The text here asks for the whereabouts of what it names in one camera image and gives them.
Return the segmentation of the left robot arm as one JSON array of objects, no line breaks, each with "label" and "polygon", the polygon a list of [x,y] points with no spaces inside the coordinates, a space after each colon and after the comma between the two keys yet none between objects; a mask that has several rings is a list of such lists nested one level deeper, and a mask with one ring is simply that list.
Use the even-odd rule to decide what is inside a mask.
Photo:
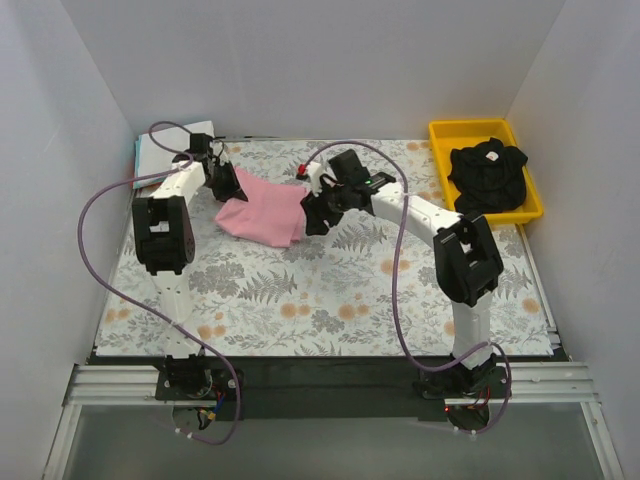
[{"label": "left robot arm", "polygon": [[248,200],[224,148],[215,142],[207,133],[191,133],[188,148],[172,161],[179,171],[132,203],[136,256],[160,295],[160,312],[169,318],[163,363],[167,386],[193,400],[236,397],[233,376],[213,369],[205,348],[188,331],[193,302],[187,267],[196,254],[189,204],[202,187],[220,202]]}]

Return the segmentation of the pink t-shirt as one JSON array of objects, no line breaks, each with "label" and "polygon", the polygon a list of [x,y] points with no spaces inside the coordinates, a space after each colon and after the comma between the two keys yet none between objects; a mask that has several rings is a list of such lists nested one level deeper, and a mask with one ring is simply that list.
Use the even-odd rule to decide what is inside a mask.
[{"label": "pink t-shirt", "polygon": [[248,200],[224,203],[215,222],[226,233],[274,248],[289,248],[304,234],[301,201],[308,191],[301,186],[272,184],[235,168]]}]

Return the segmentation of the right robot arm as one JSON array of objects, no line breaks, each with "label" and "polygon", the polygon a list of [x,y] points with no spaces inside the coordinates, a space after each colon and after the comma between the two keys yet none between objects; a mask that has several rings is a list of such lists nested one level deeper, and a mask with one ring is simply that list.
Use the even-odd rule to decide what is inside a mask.
[{"label": "right robot arm", "polygon": [[496,373],[490,306],[504,265],[486,218],[448,211],[409,193],[404,175],[370,173],[352,149],[326,164],[302,164],[296,177],[311,185],[301,202],[307,235],[325,235],[346,212],[359,210],[431,248],[437,284],[452,306],[454,343],[448,363],[421,369],[423,386],[431,395],[469,398],[488,389]]}]

